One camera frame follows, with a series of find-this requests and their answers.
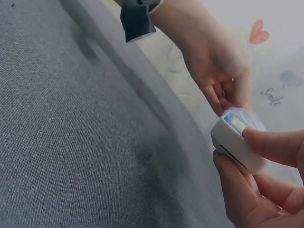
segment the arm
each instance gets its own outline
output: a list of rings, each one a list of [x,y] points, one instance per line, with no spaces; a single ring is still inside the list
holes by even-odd
[[[122,6],[125,0],[115,0]],[[178,46],[193,43],[187,30],[217,32],[220,27],[200,0],[164,0],[163,4],[151,15],[153,24],[162,30]]]

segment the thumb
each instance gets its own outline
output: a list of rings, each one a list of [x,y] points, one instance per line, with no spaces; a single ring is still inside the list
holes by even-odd
[[[304,130],[271,133],[246,128],[243,137],[262,157],[291,167],[297,167],[299,153],[304,149]]]

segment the gray cloth surface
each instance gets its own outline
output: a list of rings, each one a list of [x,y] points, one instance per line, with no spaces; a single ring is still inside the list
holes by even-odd
[[[181,148],[200,161],[204,147],[187,118],[191,151],[58,1],[0,2],[0,228],[190,227],[179,198],[200,227],[218,205],[185,174],[201,163],[189,171]]]

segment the white plastic case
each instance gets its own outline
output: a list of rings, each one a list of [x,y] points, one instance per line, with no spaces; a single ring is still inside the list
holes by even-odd
[[[257,174],[269,161],[253,152],[245,142],[242,132],[246,127],[266,131],[257,115],[245,108],[232,107],[212,128],[211,138],[216,151],[228,156],[242,172]]]

